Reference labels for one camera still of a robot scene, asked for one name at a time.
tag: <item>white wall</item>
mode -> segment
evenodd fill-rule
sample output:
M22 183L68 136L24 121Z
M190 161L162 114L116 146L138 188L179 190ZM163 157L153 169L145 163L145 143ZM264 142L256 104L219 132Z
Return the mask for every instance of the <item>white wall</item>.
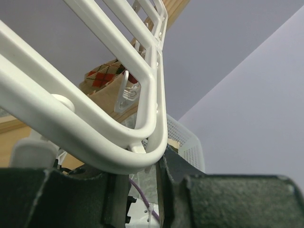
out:
M182 117L303 4L191 0L166 36L168 113ZM113 58L62 0L0 0L0 19L77 85L87 71Z
M304 7L180 122L208 173L284 174L304 190Z

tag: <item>purple cable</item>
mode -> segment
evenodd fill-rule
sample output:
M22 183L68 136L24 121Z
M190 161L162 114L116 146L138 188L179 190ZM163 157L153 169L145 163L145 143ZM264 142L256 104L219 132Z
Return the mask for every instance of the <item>purple cable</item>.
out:
M149 202L147 200L147 198L144 196L143 191L140 189L140 187L129 178L129 182L136 188L136 190L139 192L140 196L142 197L142 200L144 202L144 204L146 205L147 209L149 209L150 205ZM159 222L160 221L160 217L158 216L158 214L156 214L156 212L153 210L152 211L152 215L154 216L154 218L156 218L156 220Z

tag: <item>purple wire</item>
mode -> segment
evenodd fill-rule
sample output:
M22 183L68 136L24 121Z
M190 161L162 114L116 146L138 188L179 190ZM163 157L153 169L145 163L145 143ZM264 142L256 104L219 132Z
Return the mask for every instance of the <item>purple wire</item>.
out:
M129 182L136 188L136 190L139 192L140 196L142 197L142 200L144 202L144 204L146 205L147 209L149 209L150 204L147 200L147 198L144 196L143 191L140 189L140 187L132 180L129 178ZM156 214L156 212L153 210L152 211L152 215L154 216L154 218L156 218L156 220L159 222L160 221L160 217L158 214Z

